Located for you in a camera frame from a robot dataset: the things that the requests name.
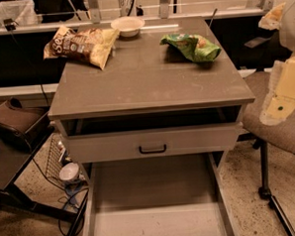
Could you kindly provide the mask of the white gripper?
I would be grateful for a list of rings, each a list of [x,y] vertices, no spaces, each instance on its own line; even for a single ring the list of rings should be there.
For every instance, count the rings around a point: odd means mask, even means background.
[[[269,96],[261,105],[259,121],[267,126],[278,125],[295,110],[295,58],[274,64],[268,86]]]

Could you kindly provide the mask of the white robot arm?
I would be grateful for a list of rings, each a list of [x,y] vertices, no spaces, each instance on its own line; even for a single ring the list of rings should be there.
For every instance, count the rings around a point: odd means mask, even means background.
[[[276,60],[270,73],[259,120],[271,126],[284,122],[295,110],[295,0],[275,6],[258,25],[279,30],[280,45],[292,52],[286,62]]]

